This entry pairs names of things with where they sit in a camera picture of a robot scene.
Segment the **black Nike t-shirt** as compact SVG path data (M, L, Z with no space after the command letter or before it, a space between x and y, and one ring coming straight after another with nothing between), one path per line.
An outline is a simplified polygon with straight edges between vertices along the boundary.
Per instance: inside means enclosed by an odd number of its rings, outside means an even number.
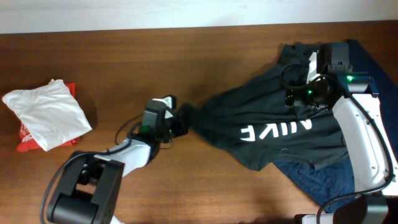
M317 45L285 45L277 64L247 83L225 91L200 108L183 104L182 121L208 144L229 152L251 170L271 162L299 162L314 169L348 156L340 125L327 109L286 106L279 81L305 83Z

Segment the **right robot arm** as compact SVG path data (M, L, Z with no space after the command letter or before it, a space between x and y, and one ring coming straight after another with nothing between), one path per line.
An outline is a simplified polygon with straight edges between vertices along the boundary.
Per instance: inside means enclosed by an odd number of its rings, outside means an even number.
M343 132L354 174L353 193L329 199L296 223L390 223L397 216L397 161L382 122L372 76L355 72L346 42L322 44L310 56L306 80L285 81L287 106L332 111Z

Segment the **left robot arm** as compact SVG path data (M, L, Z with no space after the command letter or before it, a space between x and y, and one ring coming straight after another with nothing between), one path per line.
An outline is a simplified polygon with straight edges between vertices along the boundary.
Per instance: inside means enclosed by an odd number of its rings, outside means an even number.
M161 145L187 133L176 107L173 95L154 98L133 119L122 143L104 152L75 151L44 193L40 222L118 224L114 211L123 177L150 164Z

